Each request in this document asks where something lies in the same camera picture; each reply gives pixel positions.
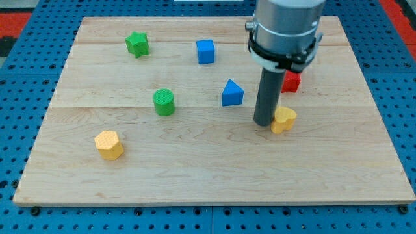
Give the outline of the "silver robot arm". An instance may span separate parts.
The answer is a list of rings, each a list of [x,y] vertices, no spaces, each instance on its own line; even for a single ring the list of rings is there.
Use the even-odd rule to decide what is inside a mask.
[[[311,64],[322,34],[317,33],[325,0],[258,0],[246,22],[251,57],[270,72],[301,73]]]

